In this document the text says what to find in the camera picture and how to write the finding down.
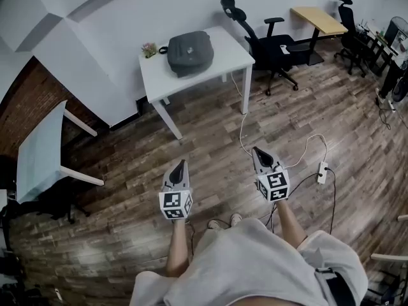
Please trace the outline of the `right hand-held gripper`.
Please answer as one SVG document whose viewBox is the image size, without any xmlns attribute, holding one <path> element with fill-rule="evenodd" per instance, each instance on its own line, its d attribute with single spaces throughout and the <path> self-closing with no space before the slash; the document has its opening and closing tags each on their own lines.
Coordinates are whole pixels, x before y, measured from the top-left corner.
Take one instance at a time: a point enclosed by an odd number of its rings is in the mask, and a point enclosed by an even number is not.
<svg viewBox="0 0 408 306">
<path fill-rule="evenodd" d="M 252 160 L 254 169 L 259 175 L 257 177 L 258 190 L 264 199 L 269 203 L 288 199 L 290 189 L 288 171 L 279 170 L 266 174 L 268 171 L 274 171 L 276 167 L 282 166 L 278 155 L 269 154 L 258 147 L 253 147 Z"/>
</svg>

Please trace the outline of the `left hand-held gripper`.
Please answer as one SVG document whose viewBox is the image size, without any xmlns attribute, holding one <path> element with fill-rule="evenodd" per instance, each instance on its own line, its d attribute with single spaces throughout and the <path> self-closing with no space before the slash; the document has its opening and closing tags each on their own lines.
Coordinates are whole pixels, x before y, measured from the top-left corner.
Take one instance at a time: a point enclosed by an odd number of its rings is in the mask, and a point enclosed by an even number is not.
<svg viewBox="0 0 408 306">
<path fill-rule="evenodd" d="M 167 220 L 187 219 L 193 205 L 189 187 L 189 168 L 185 159 L 182 159 L 163 177 L 163 190 L 159 193 L 159 206 Z"/>
</svg>

